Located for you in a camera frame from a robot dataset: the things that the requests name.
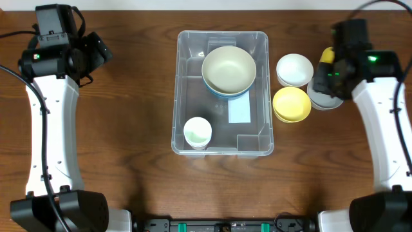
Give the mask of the cream white cup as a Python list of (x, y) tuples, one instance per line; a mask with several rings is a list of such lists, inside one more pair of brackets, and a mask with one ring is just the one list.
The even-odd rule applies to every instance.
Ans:
[(187, 142), (209, 143), (212, 138), (212, 126), (202, 117), (193, 117), (185, 123), (183, 135)]

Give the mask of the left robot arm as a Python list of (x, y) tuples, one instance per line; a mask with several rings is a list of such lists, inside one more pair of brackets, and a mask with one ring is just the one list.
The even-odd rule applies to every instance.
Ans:
[(33, 39), (19, 60), (32, 116), (32, 158), (25, 197), (10, 216), (27, 231), (132, 231), (131, 213), (111, 209), (101, 193), (86, 191), (77, 158), (75, 117), (82, 79), (112, 53), (94, 32), (77, 26), (78, 8), (35, 9)]

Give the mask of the grey small bowl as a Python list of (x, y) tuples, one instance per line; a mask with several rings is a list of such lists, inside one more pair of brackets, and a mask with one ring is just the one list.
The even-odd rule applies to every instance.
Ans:
[(338, 108), (343, 100), (337, 97), (330, 97), (329, 95), (315, 92), (314, 89), (314, 79), (312, 79), (306, 88), (306, 92), (312, 102), (312, 107), (316, 110), (326, 111)]

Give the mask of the cream beige bowl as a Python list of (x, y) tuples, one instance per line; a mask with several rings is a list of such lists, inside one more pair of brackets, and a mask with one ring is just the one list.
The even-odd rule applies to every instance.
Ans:
[(205, 57), (201, 74), (213, 90), (234, 95), (245, 91), (255, 81), (257, 68), (255, 60), (245, 50), (222, 46)]

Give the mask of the white small bowl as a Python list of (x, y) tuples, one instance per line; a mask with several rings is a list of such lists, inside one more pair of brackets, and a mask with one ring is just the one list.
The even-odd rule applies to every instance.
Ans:
[(301, 87), (311, 81), (314, 67), (305, 56), (290, 53), (277, 62), (276, 75), (282, 86)]

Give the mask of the light blue cup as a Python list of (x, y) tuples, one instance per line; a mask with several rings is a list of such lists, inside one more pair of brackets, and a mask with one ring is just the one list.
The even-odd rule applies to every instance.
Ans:
[(194, 150), (204, 150), (209, 143), (208, 143), (208, 142), (203, 142), (203, 143), (191, 143), (191, 142), (188, 142), (188, 144), (189, 144), (189, 146), (191, 146)]

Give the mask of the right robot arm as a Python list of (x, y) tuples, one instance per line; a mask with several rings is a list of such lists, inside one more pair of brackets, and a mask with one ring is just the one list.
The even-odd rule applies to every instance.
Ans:
[(364, 19), (333, 25), (332, 36), (333, 55), (322, 54), (312, 89), (356, 104), (375, 192), (347, 209), (319, 213), (319, 230), (411, 231), (411, 123), (399, 59), (393, 51), (373, 49)]

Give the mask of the yellow cup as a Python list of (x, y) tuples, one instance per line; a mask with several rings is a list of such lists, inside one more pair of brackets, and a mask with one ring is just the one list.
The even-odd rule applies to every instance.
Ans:
[(332, 64), (334, 61), (335, 53), (332, 47), (326, 48), (321, 55), (320, 63)]

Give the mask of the yellow small bowl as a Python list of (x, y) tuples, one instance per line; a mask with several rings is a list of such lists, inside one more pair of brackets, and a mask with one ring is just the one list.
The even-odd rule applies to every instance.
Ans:
[(276, 117), (280, 121), (295, 123), (303, 121), (309, 116), (312, 102), (302, 89), (284, 87), (275, 93), (272, 106)]

